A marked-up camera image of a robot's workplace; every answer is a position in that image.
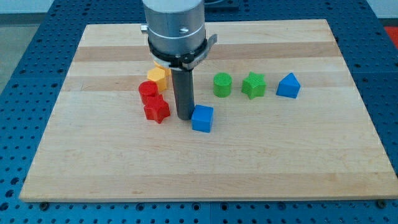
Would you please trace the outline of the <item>yellow block behind arm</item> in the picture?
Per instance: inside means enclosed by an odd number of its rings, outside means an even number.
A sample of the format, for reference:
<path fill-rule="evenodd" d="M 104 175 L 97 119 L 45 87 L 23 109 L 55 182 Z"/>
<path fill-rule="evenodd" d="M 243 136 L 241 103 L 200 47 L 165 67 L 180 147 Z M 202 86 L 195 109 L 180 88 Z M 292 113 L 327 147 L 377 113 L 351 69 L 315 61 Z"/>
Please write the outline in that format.
<path fill-rule="evenodd" d="M 166 76 L 171 75 L 171 69 L 162 66 L 161 64 L 157 63 L 156 61 L 154 61 L 154 65 L 155 65 L 157 68 L 162 69 L 162 70 L 165 72 L 165 75 L 166 75 Z"/>

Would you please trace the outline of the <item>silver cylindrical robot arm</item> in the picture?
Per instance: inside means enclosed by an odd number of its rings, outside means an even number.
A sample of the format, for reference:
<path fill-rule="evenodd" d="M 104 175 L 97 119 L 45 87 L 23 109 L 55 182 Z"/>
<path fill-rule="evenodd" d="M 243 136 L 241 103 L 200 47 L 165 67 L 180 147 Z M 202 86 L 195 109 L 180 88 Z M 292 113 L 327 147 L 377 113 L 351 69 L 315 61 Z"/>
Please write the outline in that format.
<path fill-rule="evenodd" d="M 143 0 L 150 52 L 172 70 L 177 115 L 190 120 L 195 107 L 192 70 L 207 45 L 202 0 Z"/>

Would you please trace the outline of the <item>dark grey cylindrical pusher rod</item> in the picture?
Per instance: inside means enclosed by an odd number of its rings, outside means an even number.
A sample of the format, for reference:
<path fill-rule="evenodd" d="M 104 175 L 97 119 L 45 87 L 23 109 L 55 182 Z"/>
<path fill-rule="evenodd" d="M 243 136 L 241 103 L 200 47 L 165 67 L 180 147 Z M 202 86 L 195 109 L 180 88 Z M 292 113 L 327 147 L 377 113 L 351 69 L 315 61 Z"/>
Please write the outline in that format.
<path fill-rule="evenodd" d="M 192 71 L 172 70 L 172 82 L 177 116 L 181 120 L 190 120 L 195 108 Z"/>

